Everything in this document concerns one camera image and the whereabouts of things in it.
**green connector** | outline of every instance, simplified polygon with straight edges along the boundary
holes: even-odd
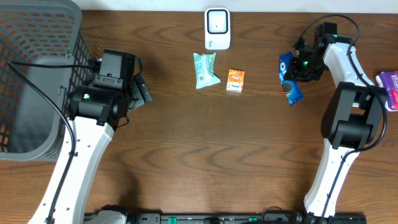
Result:
[[[169,218],[169,224],[177,224],[177,218],[175,217]]]

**white wall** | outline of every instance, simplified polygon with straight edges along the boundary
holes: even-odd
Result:
[[[398,0],[73,0],[82,10],[398,13]]]

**wooden table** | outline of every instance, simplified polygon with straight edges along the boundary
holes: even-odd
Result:
[[[319,16],[231,13],[231,47],[217,51],[215,63],[221,83],[196,90],[192,53],[213,52],[205,50],[202,12],[84,12],[81,29],[93,55],[110,48],[140,56],[154,99],[116,131],[86,211],[106,204],[164,213],[300,209],[322,156],[320,123],[335,86],[325,72],[319,82],[300,83],[305,99],[289,106],[278,58]],[[398,16],[351,16],[362,28],[357,52],[367,75],[398,70]],[[329,21],[355,35],[349,22]],[[246,71],[241,94],[225,90],[229,68]],[[398,113],[388,120],[382,143],[353,164],[336,208],[364,212],[368,223],[398,221]],[[53,168],[0,162],[0,223],[32,217]]]

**snack package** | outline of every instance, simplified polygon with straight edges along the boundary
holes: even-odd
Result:
[[[286,94],[290,106],[297,103],[299,100],[304,99],[300,87],[297,85],[295,81],[284,80],[284,75],[287,72],[290,59],[292,57],[293,57],[292,52],[279,55],[279,80],[280,84],[282,84],[282,88],[284,89],[284,92]]]
[[[389,111],[398,111],[398,71],[382,72],[376,76],[376,83],[379,87],[387,90],[387,106]]]
[[[244,71],[230,69],[228,72],[228,81],[226,82],[226,89],[241,93],[243,89]]]
[[[197,89],[221,82],[221,80],[214,74],[216,52],[214,54],[202,55],[193,53],[193,60],[195,61],[195,71],[197,74]]]

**basket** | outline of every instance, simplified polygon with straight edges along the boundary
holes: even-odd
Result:
[[[69,0],[0,0],[0,159],[54,161],[65,128],[54,109],[19,80],[7,61],[86,65],[80,8]],[[67,96],[90,75],[84,68],[20,71],[66,112]]]

